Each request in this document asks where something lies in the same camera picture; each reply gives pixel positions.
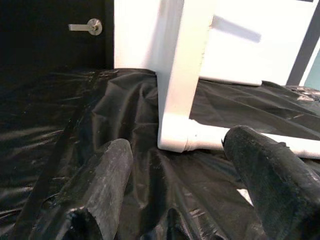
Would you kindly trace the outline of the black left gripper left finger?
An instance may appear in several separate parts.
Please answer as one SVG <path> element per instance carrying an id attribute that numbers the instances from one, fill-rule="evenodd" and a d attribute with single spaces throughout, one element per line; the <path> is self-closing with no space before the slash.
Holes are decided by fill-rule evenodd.
<path id="1" fill-rule="evenodd" d="M 63 186 L 32 239 L 114 239 L 132 165 L 128 140 L 118 138 L 101 146 Z"/>

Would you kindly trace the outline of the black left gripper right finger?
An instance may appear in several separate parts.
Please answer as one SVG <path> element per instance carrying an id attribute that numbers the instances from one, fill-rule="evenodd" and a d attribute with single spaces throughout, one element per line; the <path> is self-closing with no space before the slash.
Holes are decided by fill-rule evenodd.
<path id="1" fill-rule="evenodd" d="M 246 126 L 223 140 L 270 240 L 320 238 L 320 177 L 284 143 Z"/>

